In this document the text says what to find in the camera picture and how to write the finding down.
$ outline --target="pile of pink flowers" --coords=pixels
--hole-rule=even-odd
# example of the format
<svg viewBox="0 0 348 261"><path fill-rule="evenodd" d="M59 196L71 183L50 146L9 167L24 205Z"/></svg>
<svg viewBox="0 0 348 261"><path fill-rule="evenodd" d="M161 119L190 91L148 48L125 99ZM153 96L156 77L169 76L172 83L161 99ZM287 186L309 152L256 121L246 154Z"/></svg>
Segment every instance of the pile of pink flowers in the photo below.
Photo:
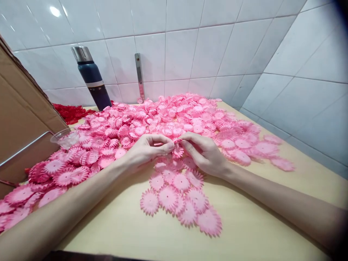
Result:
<svg viewBox="0 0 348 261"><path fill-rule="evenodd" d="M160 96L155 103L114 103L86 116L85 123L76 127L78 143L37 163L29 170L28 184L0 200L0 232L122 157L144 133L161 133L175 142L175 149L172 155L158 159L150 189L141 197L141 209L154 215L164 208L182 224L196 224L202 232L218 236L221 218L202 190L202 174L178 143L180 135L191 131L210 137L229 160L243 166L268 159L284 171L294 170L291 162L278 156L281 139L265 135L260 140L259 126L218 109L219 101L189 93Z"/></svg>

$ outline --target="hand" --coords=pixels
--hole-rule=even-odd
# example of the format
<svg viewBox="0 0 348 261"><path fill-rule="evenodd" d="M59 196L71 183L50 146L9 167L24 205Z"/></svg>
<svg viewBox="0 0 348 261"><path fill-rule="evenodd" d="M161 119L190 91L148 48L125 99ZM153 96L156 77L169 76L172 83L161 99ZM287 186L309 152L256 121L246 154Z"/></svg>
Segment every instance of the hand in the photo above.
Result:
<svg viewBox="0 0 348 261"><path fill-rule="evenodd" d="M163 145L154 146L158 143L163 143ZM172 152L173 149L174 143L170 138L161 134L144 134L119 160L126 163L131 172L136 172L141 165L157 156L164 156Z"/></svg>
<svg viewBox="0 0 348 261"><path fill-rule="evenodd" d="M183 139L181 145L205 173L221 178L228 171L229 162L211 138L186 132L179 139Z"/></svg>

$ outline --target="forearm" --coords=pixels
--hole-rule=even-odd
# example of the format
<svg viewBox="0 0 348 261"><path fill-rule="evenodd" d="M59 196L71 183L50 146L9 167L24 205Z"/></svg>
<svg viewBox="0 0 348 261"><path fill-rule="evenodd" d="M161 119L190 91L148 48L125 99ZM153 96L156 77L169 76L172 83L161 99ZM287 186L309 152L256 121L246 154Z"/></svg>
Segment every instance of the forearm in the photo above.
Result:
<svg viewBox="0 0 348 261"><path fill-rule="evenodd" d="M0 237L2 260L40 260L105 196L126 171L121 160L30 214Z"/></svg>
<svg viewBox="0 0 348 261"><path fill-rule="evenodd" d="M337 244L346 211L230 165L223 178L242 189L329 250Z"/></svg>

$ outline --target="person's right hand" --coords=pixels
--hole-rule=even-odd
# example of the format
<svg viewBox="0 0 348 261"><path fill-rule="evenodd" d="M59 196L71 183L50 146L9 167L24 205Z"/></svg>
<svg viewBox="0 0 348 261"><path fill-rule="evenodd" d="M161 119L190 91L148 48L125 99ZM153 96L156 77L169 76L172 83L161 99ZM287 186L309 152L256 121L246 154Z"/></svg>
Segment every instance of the person's right hand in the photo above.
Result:
<svg viewBox="0 0 348 261"><path fill-rule="evenodd" d="M228 171L228 160L211 138L186 132L179 139L182 139L181 145L192 157L195 164L205 173L222 177Z"/></svg>

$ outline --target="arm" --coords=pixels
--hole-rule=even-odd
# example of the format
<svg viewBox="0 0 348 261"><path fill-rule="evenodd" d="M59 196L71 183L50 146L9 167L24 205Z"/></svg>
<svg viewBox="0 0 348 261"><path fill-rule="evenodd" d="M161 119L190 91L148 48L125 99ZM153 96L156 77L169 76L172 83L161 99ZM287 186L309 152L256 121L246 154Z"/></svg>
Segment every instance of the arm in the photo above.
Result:
<svg viewBox="0 0 348 261"><path fill-rule="evenodd" d="M228 162L213 140L195 133L180 137L198 167L242 189L333 251L347 212L325 201L257 176Z"/></svg>
<svg viewBox="0 0 348 261"><path fill-rule="evenodd" d="M159 142L164 145L153 147ZM143 135L122 158L1 235L1 260L41 260L120 182L120 178L173 148L173 142L163 135Z"/></svg>

